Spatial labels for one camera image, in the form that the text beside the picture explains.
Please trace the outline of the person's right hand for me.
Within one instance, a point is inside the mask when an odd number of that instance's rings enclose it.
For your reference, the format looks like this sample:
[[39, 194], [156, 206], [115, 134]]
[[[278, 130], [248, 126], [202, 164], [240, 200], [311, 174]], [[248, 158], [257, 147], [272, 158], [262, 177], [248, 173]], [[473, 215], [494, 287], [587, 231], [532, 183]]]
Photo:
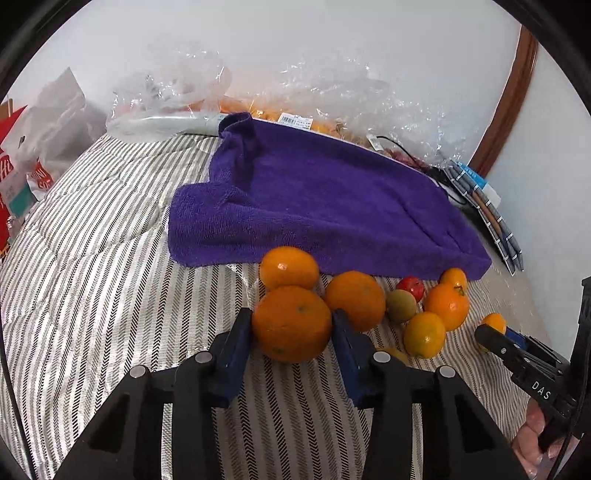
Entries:
[[545, 426], [546, 420], [541, 408], [533, 398], [530, 398], [525, 422], [512, 441], [512, 449], [530, 479], [548, 478], [564, 442], [563, 438], [556, 440], [543, 453], [538, 439]]

